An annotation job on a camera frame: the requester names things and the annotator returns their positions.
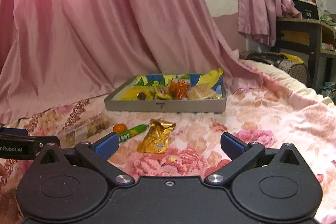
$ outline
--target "orange fruit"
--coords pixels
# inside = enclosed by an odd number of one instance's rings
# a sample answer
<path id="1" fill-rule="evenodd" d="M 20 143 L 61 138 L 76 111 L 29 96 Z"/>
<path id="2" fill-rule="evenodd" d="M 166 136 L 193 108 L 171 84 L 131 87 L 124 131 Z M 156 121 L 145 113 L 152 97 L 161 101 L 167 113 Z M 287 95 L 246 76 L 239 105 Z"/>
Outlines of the orange fruit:
<path id="1" fill-rule="evenodd" d="M 116 124 L 114 127 L 113 127 L 113 132 L 119 134 L 119 133 L 123 133 L 127 130 L 127 126 L 124 125 L 123 123 L 119 123 L 119 124 Z"/>

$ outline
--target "screw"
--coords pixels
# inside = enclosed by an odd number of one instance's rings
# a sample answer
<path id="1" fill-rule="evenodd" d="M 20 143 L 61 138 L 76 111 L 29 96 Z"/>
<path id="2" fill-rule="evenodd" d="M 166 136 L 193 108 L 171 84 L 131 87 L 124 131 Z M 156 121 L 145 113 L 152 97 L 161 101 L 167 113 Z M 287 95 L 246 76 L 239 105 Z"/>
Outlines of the screw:
<path id="1" fill-rule="evenodd" d="M 118 183 L 129 183 L 132 181 L 132 177 L 130 175 L 118 175 L 116 178 L 115 178 L 116 182 Z"/>
<path id="2" fill-rule="evenodd" d="M 165 184 L 167 186 L 173 186 L 175 184 L 175 182 L 173 182 L 173 181 L 166 181 Z"/>
<path id="3" fill-rule="evenodd" d="M 219 183 L 224 180 L 224 177 L 218 174 L 212 174 L 208 176 L 208 181 L 212 183 Z"/>

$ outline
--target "pink curtain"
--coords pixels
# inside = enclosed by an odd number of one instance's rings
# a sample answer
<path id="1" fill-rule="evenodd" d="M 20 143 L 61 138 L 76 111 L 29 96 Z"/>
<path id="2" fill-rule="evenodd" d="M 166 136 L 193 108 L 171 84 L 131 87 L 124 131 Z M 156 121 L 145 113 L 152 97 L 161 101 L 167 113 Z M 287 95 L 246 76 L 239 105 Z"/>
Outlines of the pink curtain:
<path id="1" fill-rule="evenodd" d="M 292 0 L 238 0 L 238 32 L 252 35 L 254 41 L 274 46 L 276 20 L 301 18 Z"/>
<path id="2" fill-rule="evenodd" d="M 106 94 L 142 73 L 224 68 L 231 91 L 259 75 L 234 57 L 204 0 L 1 0 L 0 122 Z"/>

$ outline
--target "bed sheet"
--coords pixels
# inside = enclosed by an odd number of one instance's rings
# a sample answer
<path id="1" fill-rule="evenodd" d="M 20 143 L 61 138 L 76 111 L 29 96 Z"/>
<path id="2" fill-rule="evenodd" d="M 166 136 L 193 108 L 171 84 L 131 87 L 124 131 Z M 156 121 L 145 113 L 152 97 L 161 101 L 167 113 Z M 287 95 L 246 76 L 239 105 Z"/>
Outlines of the bed sheet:
<path id="1" fill-rule="evenodd" d="M 109 159 L 136 179 L 140 175 L 204 178 L 230 162 L 220 146 L 224 131 L 245 142 L 259 141 L 268 148 L 292 142 L 323 188 L 324 197 L 316 219 L 323 224 L 336 222 L 335 105 L 330 98 L 317 95 L 283 71 L 253 61 L 244 63 L 253 65 L 256 71 L 264 71 L 261 72 L 264 85 L 229 95 L 224 114 L 107 112 L 105 96 L 101 96 L 50 109 L 10 127 L 24 127 L 30 135 L 51 135 L 101 112 L 111 117 L 112 124 L 125 123 L 129 128 L 148 123 L 152 118 L 176 122 L 165 154 L 136 152 L 143 133 L 121 143 Z M 94 142 L 110 131 L 112 128 L 88 140 Z M 0 163 L 0 223 L 11 224 L 21 217 L 14 193 L 30 162 L 0 160 Z"/>

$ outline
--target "wooden desk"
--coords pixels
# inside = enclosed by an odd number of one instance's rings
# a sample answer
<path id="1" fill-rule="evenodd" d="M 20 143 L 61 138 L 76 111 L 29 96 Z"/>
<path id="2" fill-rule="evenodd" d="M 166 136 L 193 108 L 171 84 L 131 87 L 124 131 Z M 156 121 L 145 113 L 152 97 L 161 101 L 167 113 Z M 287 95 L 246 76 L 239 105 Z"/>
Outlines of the wooden desk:
<path id="1" fill-rule="evenodd" d="M 317 89 L 316 80 L 321 57 L 327 58 L 324 81 L 330 80 L 332 59 L 336 52 L 322 49 L 322 42 L 336 47 L 336 30 L 317 19 L 280 18 L 277 20 L 276 44 L 272 51 L 281 48 L 308 54 L 308 71 L 312 88 Z"/>

